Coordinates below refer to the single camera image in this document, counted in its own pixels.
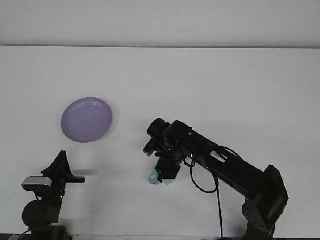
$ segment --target cable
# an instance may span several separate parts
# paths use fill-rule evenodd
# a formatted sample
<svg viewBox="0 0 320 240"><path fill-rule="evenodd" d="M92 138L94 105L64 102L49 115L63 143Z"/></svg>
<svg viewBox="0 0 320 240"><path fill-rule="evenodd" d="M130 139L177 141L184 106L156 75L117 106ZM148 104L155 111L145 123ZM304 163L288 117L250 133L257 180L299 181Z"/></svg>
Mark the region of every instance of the cable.
<svg viewBox="0 0 320 240"><path fill-rule="evenodd" d="M228 150L229 152L233 153L236 157L238 157L238 158L240 158L241 160L243 160L242 157L241 157L238 153L236 153L235 151L233 151L231 148L226 147L226 146L221 146L220 148L225 149L225 150Z"/></svg>
<svg viewBox="0 0 320 240"><path fill-rule="evenodd" d="M224 236L224 228L223 228L223 219L222 219L222 211L221 211L221 201L220 201L220 191L219 191L219 179L218 177L214 174L213 171L211 171L212 173L212 176L213 176L213 180L214 180L214 183L215 183L215 189L212 190L212 191L207 191L207 190L204 190L202 189L195 181L194 179L194 176L193 176L193 172L192 172L192 168L196 165L196 162L195 160L192 160L191 164L187 163L186 160L183 161L183 163L190 168L190 177L191 177L191 180L193 182L193 184L200 190L202 191L203 193L206 193L206 194L213 194L216 192L216 195L217 195L217 201L218 201L218 208L219 208L219 219L220 219L220 238L218 238L217 240L231 240L230 238L227 238L227 237L223 237Z"/></svg>
<svg viewBox="0 0 320 240"><path fill-rule="evenodd" d="M22 240L22 237L23 237L24 235L26 235L27 233L29 233L29 232L31 232L31 231L28 230L28 231L25 231L24 233L22 233L22 234L19 236L18 240Z"/></svg>

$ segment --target purple plate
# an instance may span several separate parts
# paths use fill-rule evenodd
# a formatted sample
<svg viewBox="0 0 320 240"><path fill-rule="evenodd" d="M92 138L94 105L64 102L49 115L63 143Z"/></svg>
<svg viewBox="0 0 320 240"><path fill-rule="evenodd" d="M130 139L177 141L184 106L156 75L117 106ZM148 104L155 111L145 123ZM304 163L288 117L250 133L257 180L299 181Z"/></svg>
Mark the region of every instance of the purple plate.
<svg viewBox="0 0 320 240"><path fill-rule="evenodd" d="M86 97L67 107L61 118L61 128L69 139L88 143L104 136L112 119L112 110L105 101Z"/></svg>

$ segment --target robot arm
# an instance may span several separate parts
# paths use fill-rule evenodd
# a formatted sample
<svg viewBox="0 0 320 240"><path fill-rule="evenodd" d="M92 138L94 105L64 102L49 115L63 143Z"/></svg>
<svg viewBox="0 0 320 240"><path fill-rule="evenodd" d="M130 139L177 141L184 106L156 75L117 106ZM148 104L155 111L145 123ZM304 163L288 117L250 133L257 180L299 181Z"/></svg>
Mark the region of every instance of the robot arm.
<svg viewBox="0 0 320 240"><path fill-rule="evenodd" d="M52 223L58 223L66 184L84 183L86 179L72 174L65 151L41 173L42 176L27 177L22 183L24 190L34 192L37 197L22 213L22 220L31 232L28 239L71 240L65 226L52 226Z"/></svg>
<svg viewBox="0 0 320 240"><path fill-rule="evenodd" d="M190 158L245 197L242 212L248 227L244 239L273 239L275 224L289 199L281 174L274 166L261 171L180 121L170 124L158 118L147 133L151 140L143 151L148 156L156 151L155 155L160 157L155 167L158 183L174 179L180 164Z"/></svg>

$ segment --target white table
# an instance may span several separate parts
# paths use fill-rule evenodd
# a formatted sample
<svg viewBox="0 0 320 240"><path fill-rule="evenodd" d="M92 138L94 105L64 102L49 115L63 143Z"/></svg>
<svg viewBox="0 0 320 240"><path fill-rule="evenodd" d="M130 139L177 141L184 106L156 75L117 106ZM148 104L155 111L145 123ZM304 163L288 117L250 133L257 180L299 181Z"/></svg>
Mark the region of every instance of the white table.
<svg viewBox="0 0 320 240"><path fill-rule="evenodd" d="M182 166L171 185L147 181L157 159L142 152L158 117L180 120L264 171L281 172L289 202L277 238L320 235L320 50L0 47L0 232L24 232L34 199L21 188L66 150L85 184L68 184L60 224L70 234L219 236L217 196ZM66 138L65 108L97 97L114 112L92 143ZM201 167L198 184L212 188ZM244 197L221 183L224 235L243 236Z"/></svg>

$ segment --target white wall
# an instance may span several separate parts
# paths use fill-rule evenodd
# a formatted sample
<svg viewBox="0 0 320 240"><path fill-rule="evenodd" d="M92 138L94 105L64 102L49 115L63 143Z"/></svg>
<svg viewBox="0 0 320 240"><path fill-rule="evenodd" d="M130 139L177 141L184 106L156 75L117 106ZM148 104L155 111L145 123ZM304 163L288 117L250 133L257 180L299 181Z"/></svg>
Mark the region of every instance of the white wall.
<svg viewBox="0 0 320 240"><path fill-rule="evenodd" d="M320 47L320 1L0 0L0 44Z"/></svg>

